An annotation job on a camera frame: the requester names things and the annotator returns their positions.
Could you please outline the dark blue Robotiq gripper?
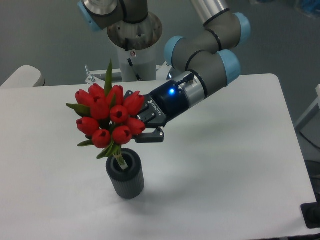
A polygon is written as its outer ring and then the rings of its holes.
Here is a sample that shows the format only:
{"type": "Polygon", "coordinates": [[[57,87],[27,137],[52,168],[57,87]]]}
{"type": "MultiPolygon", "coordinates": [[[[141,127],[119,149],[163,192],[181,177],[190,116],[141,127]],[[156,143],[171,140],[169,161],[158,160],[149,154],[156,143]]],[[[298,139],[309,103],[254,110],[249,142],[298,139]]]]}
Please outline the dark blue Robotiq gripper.
{"type": "Polygon", "coordinates": [[[144,103],[137,117],[147,128],[157,129],[153,132],[134,135],[133,139],[136,143],[162,143],[165,138],[162,127],[190,108],[188,97],[173,80],[164,83],[145,96],[141,95],[140,91],[130,90],[124,96],[125,100],[143,98],[144,103]]]}

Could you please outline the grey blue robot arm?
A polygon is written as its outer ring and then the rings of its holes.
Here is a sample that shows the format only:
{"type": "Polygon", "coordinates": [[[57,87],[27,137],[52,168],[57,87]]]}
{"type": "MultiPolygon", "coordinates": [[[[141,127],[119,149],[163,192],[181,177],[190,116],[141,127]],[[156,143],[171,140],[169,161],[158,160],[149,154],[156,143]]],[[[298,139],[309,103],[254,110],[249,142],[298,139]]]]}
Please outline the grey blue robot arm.
{"type": "MultiPolygon", "coordinates": [[[[180,75],[145,96],[138,119],[152,133],[142,133],[137,143],[161,143],[162,128],[171,120],[236,80],[241,73],[232,48],[244,43],[251,34],[249,20],[232,13],[224,0],[194,0],[204,31],[194,40],[172,37],[164,47],[167,65],[180,75]]],[[[107,30],[116,46],[124,82],[154,80],[154,46],[163,28],[149,12],[145,0],[81,0],[78,8],[89,27],[107,30]]]]}

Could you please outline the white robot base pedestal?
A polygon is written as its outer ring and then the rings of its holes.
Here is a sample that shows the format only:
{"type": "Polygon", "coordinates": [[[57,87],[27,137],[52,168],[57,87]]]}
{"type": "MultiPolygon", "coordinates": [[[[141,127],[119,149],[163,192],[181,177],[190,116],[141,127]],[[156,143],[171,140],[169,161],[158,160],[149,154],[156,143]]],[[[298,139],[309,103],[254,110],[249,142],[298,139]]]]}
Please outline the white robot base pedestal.
{"type": "Polygon", "coordinates": [[[160,19],[148,9],[107,27],[107,36],[117,50],[123,82],[156,80],[156,46],[162,33],[160,19]]]}

